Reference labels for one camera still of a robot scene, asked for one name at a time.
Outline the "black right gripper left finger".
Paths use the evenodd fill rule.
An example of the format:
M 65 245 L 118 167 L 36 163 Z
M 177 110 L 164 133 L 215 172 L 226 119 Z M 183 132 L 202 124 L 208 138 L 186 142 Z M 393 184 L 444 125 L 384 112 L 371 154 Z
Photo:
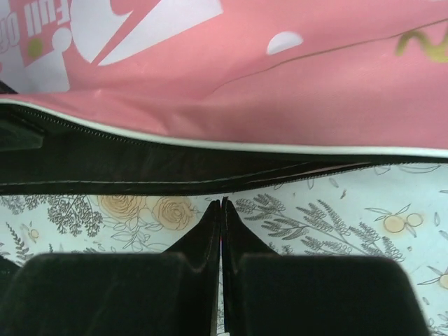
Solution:
M 219 201 L 162 253 L 47 253 L 1 278 L 2 335 L 215 335 Z

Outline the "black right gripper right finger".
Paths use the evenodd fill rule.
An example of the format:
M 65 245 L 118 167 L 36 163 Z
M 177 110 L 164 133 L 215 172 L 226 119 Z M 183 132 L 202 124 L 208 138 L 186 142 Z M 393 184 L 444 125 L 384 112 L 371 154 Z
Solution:
M 373 256 L 279 255 L 224 199 L 224 326 L 231 335 L 427 335 L 398 263 Z

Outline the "pink racket cover bag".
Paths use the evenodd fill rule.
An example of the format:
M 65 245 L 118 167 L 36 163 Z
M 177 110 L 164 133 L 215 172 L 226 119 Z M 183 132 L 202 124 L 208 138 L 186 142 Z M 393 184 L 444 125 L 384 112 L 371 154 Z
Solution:
M 446 1 L 1 2 L 2 195 L 446 162 Z

